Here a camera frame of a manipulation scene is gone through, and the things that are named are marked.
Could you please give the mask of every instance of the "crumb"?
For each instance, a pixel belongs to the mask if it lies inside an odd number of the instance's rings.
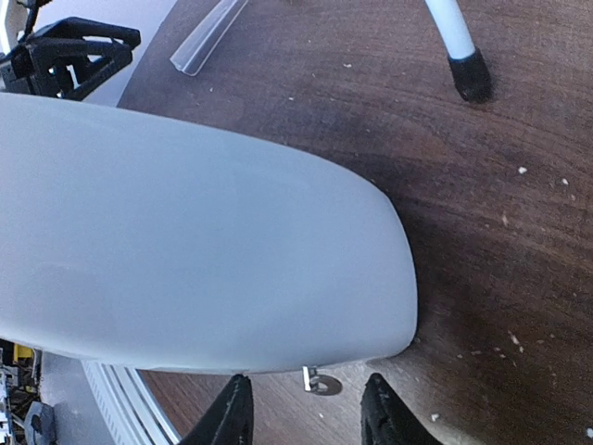
[[[515,344],[519,344],[519,338],[517,338],[511,331],[509,331],[509,335],[511,336],[511,341]]]

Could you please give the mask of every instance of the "white plastic panel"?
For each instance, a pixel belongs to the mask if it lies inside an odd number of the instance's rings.
[[[0,95],[0,134],[0,337],[225,374],[410,344],[408,241],[358,175],[236,133],[59,99]]]
[[[116,445],[179,442],[179,434],[157,406],[137,371],[97,362],[83,362],[82,367]]]

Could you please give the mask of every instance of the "white metal leg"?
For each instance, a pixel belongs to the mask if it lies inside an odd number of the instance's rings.
[[[475,45],[457,0],[426,0],[449,56],[461,60],[475,53]]]

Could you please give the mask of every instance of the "black rubber foot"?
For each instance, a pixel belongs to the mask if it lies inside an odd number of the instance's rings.
[[[461,60],[449,58],[448,64],[463,100],[483,104],[492,97],[492,79],[479,49]]]

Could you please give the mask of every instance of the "dark wood surface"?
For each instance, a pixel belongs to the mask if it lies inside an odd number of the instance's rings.
[[[253,0],[183,76],[169,57],[213,4],[179,1],[120,105],[373,181],[404,222],[420,292],[416,342],[334,370],[342,395],[256,376],[256,443],[360,443],[373,371],[446,443],[593,443],[593,4],[461,1],[497,83],[476,107],[453,89],[420,0]],[[227,380],[144,376],[182,433]]]

